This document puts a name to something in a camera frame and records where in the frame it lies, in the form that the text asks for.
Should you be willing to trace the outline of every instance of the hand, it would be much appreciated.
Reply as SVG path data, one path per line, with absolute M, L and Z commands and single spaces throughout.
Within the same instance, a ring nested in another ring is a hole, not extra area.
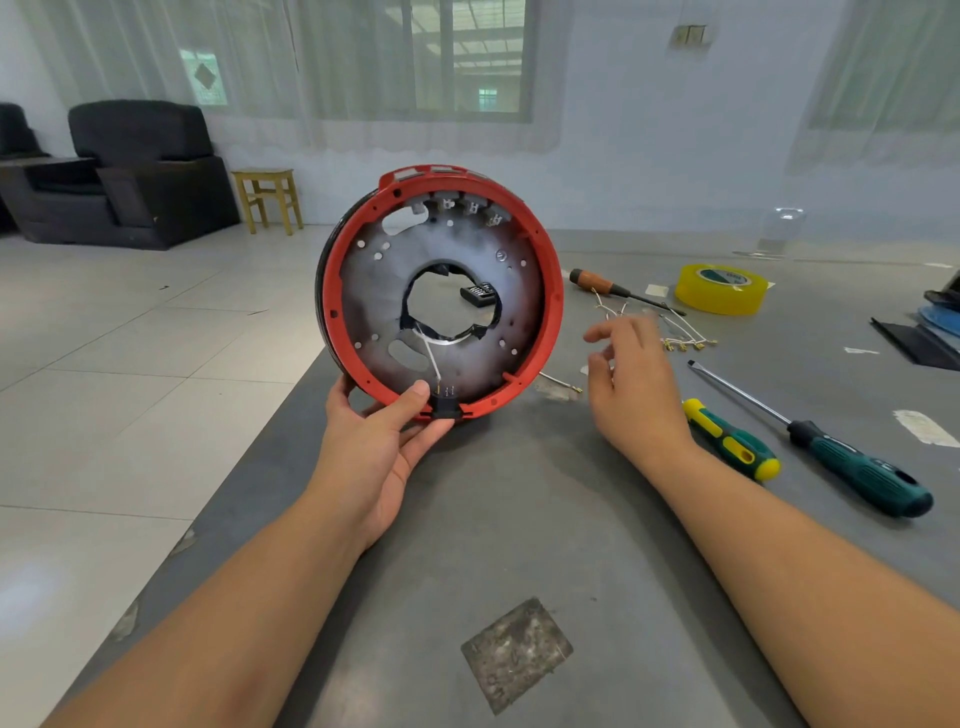
M 603 436 L 645 473 L 695 448 L 657 320 L 619 317 L 584 334 L 591 344 L 606 339 L 588 360 L 590 409 Z
M 453 427 L 453 420 L 403 429 L 430 396 L 417 381 L 393 404 L 354 412 L 347 399 L 356 386 L 341 376 L 326 399 L 326 432 L 308 492 L 324 494 L 324 507 L 346 519 L 366 550 L 394 522 L 407 478 L 420 459 Z

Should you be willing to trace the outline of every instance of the wooden stool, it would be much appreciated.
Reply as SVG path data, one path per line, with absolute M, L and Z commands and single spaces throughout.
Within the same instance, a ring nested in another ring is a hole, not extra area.
M 288 235 L 294 234 L 290 228 L 290 215 L 287 214 L 287 207 L 294 209 L 297 216 L 297 227 L 303 230 L 303 220 L 300 218 L 300 200 L 297 197 L 297 186 L 294 184 L 294 171 L 292 169 L 234 169 L 233 178 L 237 183 L 237 193 L 240 195 L 240 205 L 243 206 L 244 215 L 247 218 L 247 227 L 251 234 L 256 233 L 256 227 L 253 225 L 254 205 L 260 210 L 260 222 L 264 228 L 270 227 L 267 221 L 267 206 L 263 204 L 264 198 L 276 197 L 280 205 L 280 217 L 283 218 L 283 227 Z M 246 182 L 250 181 L 253 192 L 247 191 Z M 261 182 L 272 182 L 272 187 L 261 187 Z

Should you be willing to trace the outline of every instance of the white paper scrap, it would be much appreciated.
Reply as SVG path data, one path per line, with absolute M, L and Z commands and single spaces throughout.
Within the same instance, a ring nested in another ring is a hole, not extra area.
M 926 445 L 942 445 L 945 448 L 960 448 L 960 442 L 945 429 L 937 425 L 923 412 L 909 409 L 894 410 L 897 421 L 912 432 Z

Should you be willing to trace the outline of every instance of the forearm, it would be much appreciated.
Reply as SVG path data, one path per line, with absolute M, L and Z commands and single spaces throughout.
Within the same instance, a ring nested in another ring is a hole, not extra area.
M 361 551 L 307 493 L 45 728 L 273 725 Z
M 700 449 L 636 463 L 812 726 L 956 724 L 956 611 Z

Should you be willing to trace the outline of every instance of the black battery pack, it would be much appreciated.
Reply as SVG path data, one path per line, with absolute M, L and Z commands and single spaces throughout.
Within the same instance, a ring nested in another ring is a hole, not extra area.
M 485 308 L 496 303 L 496 293 L 489 283 L 480 283 L 460 289 L 460 296 L 477 308 Z

